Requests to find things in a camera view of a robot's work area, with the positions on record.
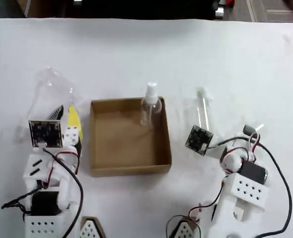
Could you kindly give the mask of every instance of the perforated white block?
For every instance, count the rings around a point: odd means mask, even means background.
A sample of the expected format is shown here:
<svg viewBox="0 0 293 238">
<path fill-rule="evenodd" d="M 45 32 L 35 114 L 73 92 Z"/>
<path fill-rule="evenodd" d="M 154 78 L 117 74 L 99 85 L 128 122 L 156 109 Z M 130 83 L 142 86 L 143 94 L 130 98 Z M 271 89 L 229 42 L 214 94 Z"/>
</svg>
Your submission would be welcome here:
<svg viewBox="0 0 293 238">
<path fill-rule="evenodd" d="M 61 238 L 63 228 L 64 214 L 25 217 L 25 238 Z"/>
<path fill-rule="evenodd" d="M 269 188 L 240 174 L 224 179 L 216 209 L 204 208 L 202 238 L 254 238 L 259 234 Z M 199 238 L 195 230 L 194 237 Z"/>
<path fill-rule="evenodd" d="M 182 222 L 174 238 L 193 238 L 194 233 L 187 222 Z"/>
<path fill-rule="evenodd" d="M 264 209 L 269 189 L 238 173 L 234 173 L 229 176 L 229 182 L 225 186 L 225 192 L 228 191 L 230 194 Z"/>
<path fill-rule="evenodd" d="M 80 231 L 80 238 L 100 238 L 93 221 L 86 221 Z"/>
</svg>

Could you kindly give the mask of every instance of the cardboard box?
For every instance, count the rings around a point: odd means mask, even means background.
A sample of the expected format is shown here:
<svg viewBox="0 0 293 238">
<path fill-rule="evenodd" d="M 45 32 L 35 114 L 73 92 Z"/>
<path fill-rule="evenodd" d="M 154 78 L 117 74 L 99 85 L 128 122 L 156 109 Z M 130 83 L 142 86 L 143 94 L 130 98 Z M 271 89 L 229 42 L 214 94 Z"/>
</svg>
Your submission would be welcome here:
<svg viewBox="0 0 293 238">
<path fill-rule="evenodd" d="M 156 129 L 141 126 L 142 98 L 92 101 L 90 159 L 93 176 L 166 173 L 172 164 L 165 102 Z"/>
</svg>

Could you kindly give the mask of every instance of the black cable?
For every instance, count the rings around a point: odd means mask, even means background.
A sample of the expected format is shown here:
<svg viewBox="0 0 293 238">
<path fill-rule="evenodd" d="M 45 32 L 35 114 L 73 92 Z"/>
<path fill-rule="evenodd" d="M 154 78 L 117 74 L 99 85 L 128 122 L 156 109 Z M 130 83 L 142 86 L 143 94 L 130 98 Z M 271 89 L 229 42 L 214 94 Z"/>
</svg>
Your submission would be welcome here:
<svg viewBox="0 0 293 238">
<path fill-rule="evenodd" d="M 240 139 L 240 140 L 245 140 L 245 141 L 248 141 L 249 139 L 246 138 L 246 137 L 242 137 L 242 136 L 236 136 L 236 137 L 233 137 L 233 138 L 230 138 L 230 139 L 227 139 L 227 140 L 224 140 L 222 142 L 219 142 L 216 146 L 220 146 L 220 145 L 224 145 L 230 141 L 233 141 L 233 140 L 237 140 L 237 139 Z M 270 158 L 272 159 L 272 161 L 274 162 L 279 174 L 280 174 L 280 177 L 282 178 L 285 186 L 286 186 L 286 189 L 287 189 L 287 193 L 288 193 L 288 200 L 289 200 L 289 211 L 288 211 L 288 216 L 287 216 L 287 219 L 286 219 L 286 222 L 284 224 L 284 227 L 281 229 L 281 230 L 278 230 L 278 231 L 275 231 L 275 232 L 267 232 L 267 233 L 262 233 L 260 235 L 257 235 L 255 238 L 262 238 L 262 237 L 268 237 L 268 236 L 274 236 L 274 235 L 278 235 L 278 234 L 281 234 L 283 232 L 286 231 L 288 225 L 289 225 L 289 222 L 290 222 L 290 219 L 291 219 L 291 215 L 292 215 L 292 196 L 291 196 L 291 192 L 290 192 L 290 188 L 289 188 L 289 185 L 286 181 L 286 178 L 285 176 L 283 175 L 277 161 L 275 160 L 274 156 L 271 154 L 271 152 L 267 149 L 266 146 L 264 146 L 263 144 L 261 143 L 258 143 L 257 146 L 261 147 L 262 149 L 264 149 L 268 155 L 270 156 Z"/>
<path fill-rule="evenodd" d="M 207 208 L 207 207 L 213 206 L 213 205 L 216 203 L 217 199 L 220 197 L 220 194 L 221 194 L 221 191 L 222 191 L 222 188 L 223 188 L 223 187 L 224 187 L 224 183 L 222 182 L 221 187 L 220 187 L 220 191 L 218 192 L 218 194 L 217 194 L 215 200 L 214 200 L 211 204 L 209 204 L 209 205 L 203 205 L 203 206 L 197 206 L 197 207 L 193 207 L 193 208 L 191 208 L 191 210 L 188 212 L 188 216 L 190 217 L 191 213 L 192 213 L 195 209 Z"/>
<path fill-rule="evenodd" d="M 55 155 L 53 155 L 51 152 L 49 152 L 48 150 L 46 150 L 45 148 L 43 148 L 43 151 L 49 155 L 52 156 L 52 158 L 58 163 L 60 164 L 65 170 L 67 170 L 67 172 L 72 176 L 72 178 L 76 181 L 77 185 L 79 186 L 80 189 L 80 203 L 79 203 L 79 207 L 78 207 L 78 211 L 75 215 L 75 218 L 73 220 L 73 222 L 71 223 L 71 225 L 69 226 L 69 228 L 67 229 L 67 231 L 65 232 L 65 234 L 63 235 L 63 238 L 67 238 L 67 236 L 71 233 L 71 231 L 73 230 L 73 227 L 75 226 L 77 219 L 80 215 L 81 212 L 81 208 L 82 208 L 82 203 L 83 203 L 83 189 L 81 186 L 81 183 L 79 182 L 79 180 L 77 179 L 76 175 L 61 161 L 59 160 Z"/>
<path fill-rule="evenodd" d="M 195 221 L 193 221 L 191 218 L 189 218 L 189 217 L 187 217 L 187 216 L 183 216 L 183 215 L 175 215 L 175 216 L 171 217 L 170 220 L 167 221 L 166 226 L 165 226 L 165 234 L 166 234 L 166 238 L 168 238 L 168 234 L 167 234 L 168 224 L 169 224 L 174 218 L 176 218 L 176 217 L 183 217 L 184 219 L 186 219 L 186 220 L 191 221 L 192 223 L 194 223 L 194 224 L 197 226 L 197 228 L 198 228 L 198 230 L 199 230 L 199 232 L 200 232 L 200 238 L 202 238 L 202 231 L 201 231 L 200 226 L 197 225 L 197 223 L 196 223 Z"/>
<path fill-rule="evenodd" d="M 25 206 L 23 204 L 21 204 L 19 201 L 30 196 L 30 195 L 33 195 L 35 194 L 36 192 L 38 192 L 39 190 L 41 190 L 43 188 L 43 186 L 41 185 L 41 181 L 37 181 L 37 187 L 36 189 L 33 189 L 32 191 L 22 195 L 22 196 L 19 196 L 18 198 L 8 202 L 8 203 L 5 203 L 3 204 L 3 206 L 1 207 L 1 209 L 4 209 L 4 208 L 9 208 L 9 207 L 18 207 L 21 211 L 22 211 L 22 217 L 23 217 L 23 221 L 25 222 L 25 215 L 26 214 L 31 214 L 31 211 L 27 211 Z"/>
<path fill-rule="evenodd" d="M 38 192 L 41 189 L 42 189 L 42 187 L 38 185 L 36 189 L 28 192 L 27 194 L 19 196 L 18 198 L 14 199 L 14 200 L 12 200 L 12 201 L 10 201 L 8 203 L 3 204 L 1 209 L 8 208 L 8 207 L 16 207 L 15 205 L 18 204 L 20 200 L 26 198 L 27 196 L 33 195 L 34 193 Z"/>
</svg>

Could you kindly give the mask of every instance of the plastic bottle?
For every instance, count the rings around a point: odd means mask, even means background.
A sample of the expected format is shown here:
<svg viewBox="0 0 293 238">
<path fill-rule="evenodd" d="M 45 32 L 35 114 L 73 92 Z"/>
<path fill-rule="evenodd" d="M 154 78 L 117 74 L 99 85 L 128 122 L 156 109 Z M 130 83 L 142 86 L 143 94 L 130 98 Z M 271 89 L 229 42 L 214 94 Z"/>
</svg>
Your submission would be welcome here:
<svg viewBox="0 0 293 238">
<path fill-rule="evenodd" d="M 148 83 L 146 96 L 141 101 L 141 125 L 158 125 L 161 110 L 162 102 L 157 95 L 156 83 Z"/>
</svg>

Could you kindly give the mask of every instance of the white table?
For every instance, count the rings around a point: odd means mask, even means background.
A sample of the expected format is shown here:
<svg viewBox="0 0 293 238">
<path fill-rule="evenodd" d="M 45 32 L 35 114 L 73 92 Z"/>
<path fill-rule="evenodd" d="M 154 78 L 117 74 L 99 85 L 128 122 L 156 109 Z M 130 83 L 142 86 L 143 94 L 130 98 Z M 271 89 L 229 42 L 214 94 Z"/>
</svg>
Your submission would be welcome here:
<svg viewBox="0 0 293 238">
<path fill-rule="evenodd" d="M 173 165 L 164 175 L 91 177 L 89 109 L 82 115 L 83 215 L 98 217 L 107 237 L 162 238 L 172 215 L 215 197 L 223 176 L 217 160 L 184 147 L 189 128 L 181 104 L 195 98 L 198 86 L 213 94 L 215 125 L 223 133 L 243 120 L 265 124 L 262 141 L 293 195 L 293 24 L 0 19 L 0 207 L 24 193 L 31 145 L 14 143 L 13 128 L 30 106 L 35 74 L 47 66 L 87 99 L 142 96 L 146 83 L 157 81 L 167 100 Z M 282 228 L 288 199 L 270 158 L 260 154 L 274 181 L 265 232 Z M 0 237 L 21 238 L 23 227 L 19 209 L 0 209 Z M 277 237 L 293 237 L 293 216 Z"/>
</svg>

